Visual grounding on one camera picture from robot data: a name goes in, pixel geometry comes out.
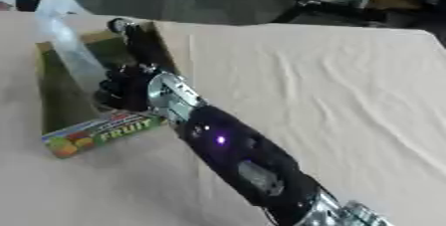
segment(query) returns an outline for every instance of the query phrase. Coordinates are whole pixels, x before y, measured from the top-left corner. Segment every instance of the white tablecloth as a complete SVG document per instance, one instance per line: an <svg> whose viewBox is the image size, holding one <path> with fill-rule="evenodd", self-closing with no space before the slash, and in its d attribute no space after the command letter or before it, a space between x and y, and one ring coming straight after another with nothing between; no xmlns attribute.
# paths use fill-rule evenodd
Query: white tablecloth
<svg viewBox="0 0 446 226"><path fill-rule="evenodd" d="M78 31L108 17L74 16ZM265 225L167 127L67 160L40 142L32 16L1 13L0 224ZM285 148L338 199L446 225L446 51L421 31L158 23L204 98Z"/></svg>

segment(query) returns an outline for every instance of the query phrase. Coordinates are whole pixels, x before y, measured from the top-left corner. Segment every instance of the robotic hand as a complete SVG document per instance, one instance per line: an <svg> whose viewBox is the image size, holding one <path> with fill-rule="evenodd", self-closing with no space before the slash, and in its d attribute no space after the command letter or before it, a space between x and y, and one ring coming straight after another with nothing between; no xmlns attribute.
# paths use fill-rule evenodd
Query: robotic hand
<svg viewBox="0 0 446 226"><path fill-rule="evenodd" d="M165 117L215 173L253 206L263 209L275 225L390 226L360 203L341 206L272 141L212 107L184 79L162 69L156 53L149 53L159 52L159 41L150 41L153 37L139 26L115 19L109 27L123 36L137 65L111 69L96 94L97 101Z"/></svg>

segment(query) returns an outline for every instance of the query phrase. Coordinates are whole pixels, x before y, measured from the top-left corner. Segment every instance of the colorful packaging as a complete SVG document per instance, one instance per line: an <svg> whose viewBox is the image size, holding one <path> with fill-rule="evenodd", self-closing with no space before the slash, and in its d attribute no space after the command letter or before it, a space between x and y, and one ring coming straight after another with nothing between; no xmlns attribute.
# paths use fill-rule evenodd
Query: colorful packaging
<svg viewBox="0 0 446 226"><path fill-rule="evenodd" d="M155 26L150 23L141 27L150 32L152 39L147 43L157 43L156 47L152 47L157 48L157 57L165 58L166 63L171 63L168 68L175 71ZM109 31L85 35L81 39L104 66L134 63L121 37ZM92 98L86 98L50 43L41 43L37 47L43 108L42 141L57 157L67 158L117 138L165 124L156 115L99 107Z"/></svg>

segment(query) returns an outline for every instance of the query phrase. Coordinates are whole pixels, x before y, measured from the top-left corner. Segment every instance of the cable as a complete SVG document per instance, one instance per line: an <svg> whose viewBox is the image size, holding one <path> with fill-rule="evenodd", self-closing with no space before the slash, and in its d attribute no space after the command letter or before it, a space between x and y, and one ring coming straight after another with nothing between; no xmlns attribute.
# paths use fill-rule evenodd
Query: cable
<svg viewBox="0 0 446 226"><path fill-rule="evenodd" d="M262 211L265 214L265 216L267 217L268 221L271 222L271 224L273 224L274 226L279 226L279 223L277 223L276 219L274 219L274 217L271 215L271 213L270 213L270 211L268 211L268 209L262 208Z"/></svg>

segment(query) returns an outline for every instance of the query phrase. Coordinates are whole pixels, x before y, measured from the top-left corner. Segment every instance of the plastic bag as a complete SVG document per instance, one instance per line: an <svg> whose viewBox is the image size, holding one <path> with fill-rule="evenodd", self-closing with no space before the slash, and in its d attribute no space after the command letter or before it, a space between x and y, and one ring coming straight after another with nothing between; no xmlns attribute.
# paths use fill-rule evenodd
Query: plastic bag
<svg viewBox="0 0 446 226"><path fill-rule="evenodd" d="M105 79L105 69L64 23L63 18L74 11L85 10L75 0L42 0L35 14L42 33L52 43L70 75L89 96Z"/></svg>

